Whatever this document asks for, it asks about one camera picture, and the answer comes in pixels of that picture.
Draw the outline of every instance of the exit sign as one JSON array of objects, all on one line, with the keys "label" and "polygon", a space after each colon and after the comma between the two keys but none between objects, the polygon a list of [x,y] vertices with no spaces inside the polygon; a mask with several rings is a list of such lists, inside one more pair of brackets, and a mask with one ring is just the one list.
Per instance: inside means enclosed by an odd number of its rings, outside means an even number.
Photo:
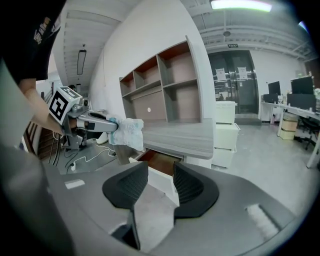
[{"label": "exit sign", "polygon": [[233,44],[228,44],[229,48],[239,48],[237,43],[233,43]]}]

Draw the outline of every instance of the black chair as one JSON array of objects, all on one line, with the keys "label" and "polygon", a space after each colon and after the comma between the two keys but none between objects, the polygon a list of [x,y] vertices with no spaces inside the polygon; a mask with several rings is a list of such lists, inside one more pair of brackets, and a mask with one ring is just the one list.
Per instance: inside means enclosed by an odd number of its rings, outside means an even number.
[{"label": "black chair", "polygon": [[316,143],[312,140],[312,135],[314,134],[315,137],[318,139],[317,132],[320,130],[320,124],[316,121],[313,121],[311,118],[301,118],[302,123],[302,130],[307,130],[309,132],[310,137],[295,137],[295,139],[299,142],[306,141],[307,144],[305,146],[305,150],[308,150],[310,144],[316,146]]}]

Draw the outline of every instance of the ceiling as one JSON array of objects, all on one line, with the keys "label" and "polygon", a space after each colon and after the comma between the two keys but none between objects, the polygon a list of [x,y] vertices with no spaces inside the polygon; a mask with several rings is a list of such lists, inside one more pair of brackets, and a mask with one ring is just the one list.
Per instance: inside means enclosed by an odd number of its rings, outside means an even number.
[{"label": "ceiling", "polygon": [[[101,51],[130,11],[141,0],[68,0],[61,12],[61,28],[53,46],[63,85],[81,84],[88,92],[90,79]],[[79,50],[86,50],[83,74],[77,75]]]},{"label": "ceiling", "polygon": [[181,0],[196,24],[208,53],[228,50],[277,52],[303,61],[317,57],[308,33],[288,5],[279,1],[271,12],[248,9],[213,10],[209,0]]}]

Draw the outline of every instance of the person's arm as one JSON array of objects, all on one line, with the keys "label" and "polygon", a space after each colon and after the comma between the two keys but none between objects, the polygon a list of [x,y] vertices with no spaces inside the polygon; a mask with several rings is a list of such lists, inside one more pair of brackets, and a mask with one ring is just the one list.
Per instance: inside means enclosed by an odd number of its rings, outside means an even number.
[{"label": "person's arm", "polygon": [[[60,124],[49,114],[48,105],[45,103],[45,101],[41,98],[41,96],[36,90],[36,79],[22,79],[19,83],[19,88],[30,102],[34,111],[32,122],[43,128],[63,135]],[[77,121],[75,119],[72,119],[70,121],[70,127],[75,128],[76,126]]]}]

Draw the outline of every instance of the white paper notice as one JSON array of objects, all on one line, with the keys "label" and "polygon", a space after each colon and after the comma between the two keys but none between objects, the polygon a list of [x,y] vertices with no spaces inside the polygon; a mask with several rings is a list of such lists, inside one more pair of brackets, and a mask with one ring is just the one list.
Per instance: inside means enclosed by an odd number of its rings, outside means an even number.
[{"label": "white paper notice", "polygon": [[239,79],[240,80],[248,80],[246,67],[238,67],[238,70],[239,70]]},{"label": "white paper notice", "polygon": [[227,80],[224,68],[215,69],[215,72],[218,81]]}]

